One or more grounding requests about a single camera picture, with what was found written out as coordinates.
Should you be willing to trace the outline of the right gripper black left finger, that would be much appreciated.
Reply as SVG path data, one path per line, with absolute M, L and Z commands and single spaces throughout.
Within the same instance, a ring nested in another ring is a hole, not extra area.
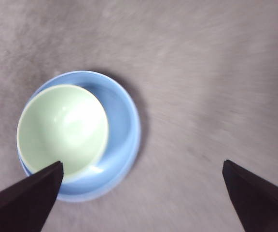
M 63 179 L 57 161 L 0 191 L 0 232 L 40 232 Z

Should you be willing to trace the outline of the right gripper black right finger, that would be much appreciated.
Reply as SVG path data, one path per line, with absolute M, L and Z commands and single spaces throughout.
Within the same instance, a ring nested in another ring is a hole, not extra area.
M 278 186 L 225 160 L 222 175 L 246 232 L 278 232 Z

